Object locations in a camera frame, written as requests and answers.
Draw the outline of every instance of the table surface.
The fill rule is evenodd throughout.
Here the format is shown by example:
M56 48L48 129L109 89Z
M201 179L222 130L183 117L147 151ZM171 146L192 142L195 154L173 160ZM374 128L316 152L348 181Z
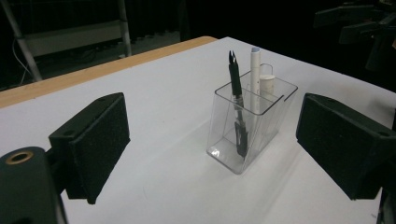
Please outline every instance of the table surface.
M375 224L379 195L350 201L295 131L306 92L389 128L394 92L262 49L262 62L299 88L280 132L241 175L206 154L214 90L230 81L228 52L243 74L251 47L207 36L1 92L0 156L21 147L49 149L48 136L78 111L121 91L131 142L95 205L62 193L69 223Z

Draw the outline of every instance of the clear plastic pen holder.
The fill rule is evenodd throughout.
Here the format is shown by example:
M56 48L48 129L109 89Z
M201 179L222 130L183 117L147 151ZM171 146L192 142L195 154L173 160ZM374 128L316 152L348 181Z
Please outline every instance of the clear plastic pen holder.
M273 81L271 92L257 95L250 91L250 72L242 75L243 107L235 106L231 83L215 90L206 152L235 174L244 173L276 136L297 91L296 86L277 77ZM238 153L236 108L241 109L246 124L247 147L243 156Z

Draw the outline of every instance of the white pen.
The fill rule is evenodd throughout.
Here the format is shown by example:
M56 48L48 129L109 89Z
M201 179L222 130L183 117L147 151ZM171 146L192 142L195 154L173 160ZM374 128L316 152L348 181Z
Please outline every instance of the white pen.
M260 64L260 48L253 47L250 53L250 91L256 95L260 95ZM260 101L258 97L254 97L254 95L252 95L250 100L252 112L256 114L260 113Z

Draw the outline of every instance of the wooden table edge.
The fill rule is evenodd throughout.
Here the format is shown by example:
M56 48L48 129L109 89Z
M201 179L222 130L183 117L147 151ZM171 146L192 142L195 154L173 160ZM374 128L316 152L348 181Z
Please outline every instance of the wooden table edge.
M44 79L42 81L27 84L18 88L0 91L0 108L9 105L15 105L17 103L34 99L38 96L46 95L55 91L60 91L98 77L115 73L128 67L133 67L141 63L148 63L150 61L179 53L187 49L193 49L216 40L217 39L212 36L201 36L109 63L102 63L93 67L81 69L69 74Z

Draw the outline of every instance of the pen cap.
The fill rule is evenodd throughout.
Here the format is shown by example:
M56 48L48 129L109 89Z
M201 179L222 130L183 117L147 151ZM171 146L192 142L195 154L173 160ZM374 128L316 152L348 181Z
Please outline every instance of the pen cap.
M260 67L262 63L260 48L253 47L250 53L250 67Z

